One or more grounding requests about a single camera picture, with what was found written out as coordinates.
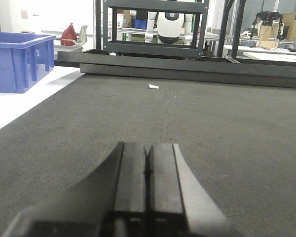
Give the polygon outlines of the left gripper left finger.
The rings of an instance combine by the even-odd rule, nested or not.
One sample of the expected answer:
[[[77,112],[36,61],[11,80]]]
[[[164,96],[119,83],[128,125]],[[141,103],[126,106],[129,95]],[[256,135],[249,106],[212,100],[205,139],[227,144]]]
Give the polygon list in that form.
[[[143,236],[146,149],[120,142],[82,180],[20,211],[6,237]]]

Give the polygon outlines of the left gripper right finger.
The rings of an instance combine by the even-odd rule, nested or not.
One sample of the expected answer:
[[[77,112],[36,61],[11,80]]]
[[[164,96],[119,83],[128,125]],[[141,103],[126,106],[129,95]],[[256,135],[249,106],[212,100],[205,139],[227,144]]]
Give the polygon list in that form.
[[[148,159],[153,236],[231,235],[230,222],[198,183],[177,144],[154,144]]]

